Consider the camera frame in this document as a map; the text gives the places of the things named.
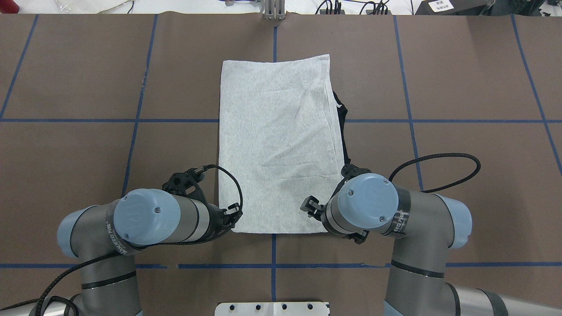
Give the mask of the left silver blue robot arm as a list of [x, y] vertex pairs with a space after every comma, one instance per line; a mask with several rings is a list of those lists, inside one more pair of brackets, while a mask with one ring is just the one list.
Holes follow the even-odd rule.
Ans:
[[60, 222], [58, 246], [79, 264], [58, 276], [41, 294], [33, 316], [46, 311], [47, 296], [70, 273], [80, 270], [82, 291], [76, 316], [141, 316], [134, 256], [157, 245], [209, 242], [231, 230], [242, 202], [220, 209], [203, 196], [136, 189], [121, 199], [70, 213]]

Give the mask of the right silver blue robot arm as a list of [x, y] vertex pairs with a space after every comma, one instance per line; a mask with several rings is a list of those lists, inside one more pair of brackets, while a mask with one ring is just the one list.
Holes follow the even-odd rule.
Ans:
[[309, 196], [301, 210], [328, 232], [357, 244], [369, 233], [395, 239], [385, 316], [561, 314], [560, 308], [444, 280], [448, 251], [464, 246], [472, 232], [472, 215], [460, 201], [412, 191], [363, 169], [345, 176], [325, 204]]

